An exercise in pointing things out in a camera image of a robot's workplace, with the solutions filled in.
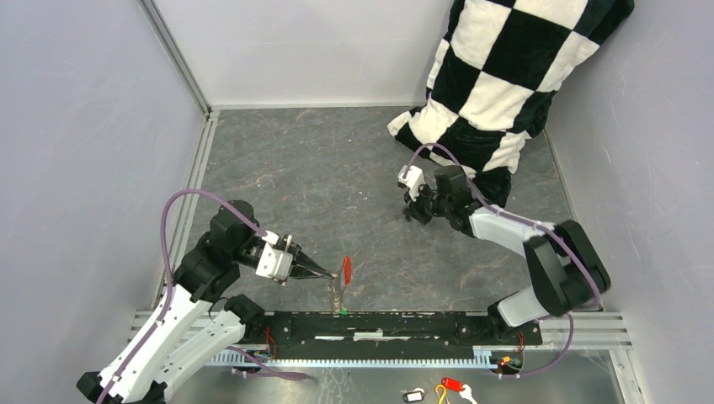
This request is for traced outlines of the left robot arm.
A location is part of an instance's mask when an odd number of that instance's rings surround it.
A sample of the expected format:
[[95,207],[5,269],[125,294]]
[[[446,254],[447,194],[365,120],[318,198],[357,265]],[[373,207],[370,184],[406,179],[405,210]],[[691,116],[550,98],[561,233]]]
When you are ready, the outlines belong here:
[[290,235],[260,229],[248,202],[227,201],[173,271],[166,295],[139,332],[112,363],[83,374],[77,389],[93,403],[166,403],[228,346],[258,341],[264,309],[245,295],[228,298],[207,326],[185,337],[239,279],[242,267],[279,284],[290,278],[337,278]]

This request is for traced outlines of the red key tag with keyring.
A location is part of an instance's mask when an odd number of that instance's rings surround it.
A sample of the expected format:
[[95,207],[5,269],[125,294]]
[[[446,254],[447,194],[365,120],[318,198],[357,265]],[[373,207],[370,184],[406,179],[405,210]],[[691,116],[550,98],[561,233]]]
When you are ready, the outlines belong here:
[[350,256],[343,260],[342,268],[338,271],[337,277],[329,285],[331,312],[339,315],[338,311],[344,307],[344,293],[349,286],[353,273],[353,263]]

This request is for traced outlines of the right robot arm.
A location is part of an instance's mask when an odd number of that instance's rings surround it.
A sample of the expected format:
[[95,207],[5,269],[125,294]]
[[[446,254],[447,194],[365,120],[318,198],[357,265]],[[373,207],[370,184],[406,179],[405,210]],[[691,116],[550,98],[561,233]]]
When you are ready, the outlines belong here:
[[528,322],[595,304],[610,289],[610,276],[576,221],[533,221],[483,202],[457,166],[437,169],[434,179],[431,188],[420,168],[402,167],[397,181],[406,191],[408,219],[426,225],[444,218],[455,231],[498,244],[526,261],[530,285],[488,307],[486,330],[494,342],[510,342]]

